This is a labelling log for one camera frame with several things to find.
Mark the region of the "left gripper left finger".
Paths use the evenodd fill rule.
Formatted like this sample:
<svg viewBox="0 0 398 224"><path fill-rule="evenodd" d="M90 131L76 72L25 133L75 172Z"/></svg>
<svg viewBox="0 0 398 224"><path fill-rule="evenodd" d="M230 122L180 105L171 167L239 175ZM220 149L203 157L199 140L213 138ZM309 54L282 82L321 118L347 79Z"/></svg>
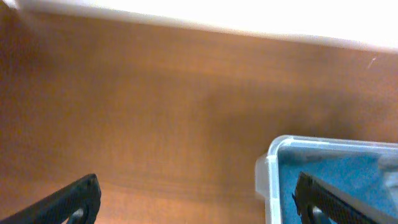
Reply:
<svg viewBox="0 0 398 224"><path fill-rule="evenodd" d="M96 174L88 174L27 208L1 220L1 224L93 224L100 210L101 189Z"/></svg>

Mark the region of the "dark blue jeans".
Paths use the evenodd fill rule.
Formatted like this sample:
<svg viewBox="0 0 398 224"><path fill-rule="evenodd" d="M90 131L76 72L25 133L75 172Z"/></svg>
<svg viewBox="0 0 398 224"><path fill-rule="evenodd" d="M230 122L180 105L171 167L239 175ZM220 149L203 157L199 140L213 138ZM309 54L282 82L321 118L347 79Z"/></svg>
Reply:
<svg viewBox="0 0 398 224"><path fill-rule="evenodd" d="M279 156L280 206L283 223L300 223L292 198L300 172L313 175L370 206L397 217L397 157L365 154L305 161Z"/></svg>

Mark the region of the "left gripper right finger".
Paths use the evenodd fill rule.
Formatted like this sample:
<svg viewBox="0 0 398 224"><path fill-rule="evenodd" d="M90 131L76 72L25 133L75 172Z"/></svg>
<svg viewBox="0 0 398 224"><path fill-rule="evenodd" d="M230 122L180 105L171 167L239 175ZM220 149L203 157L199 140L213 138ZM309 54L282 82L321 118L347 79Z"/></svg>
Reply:
<svg viewBox="0 0 398 224"><path fill-rule="evenodd" d="M305 172L299 173L292 197L302 223L377 224L372 207Z"/></svg>

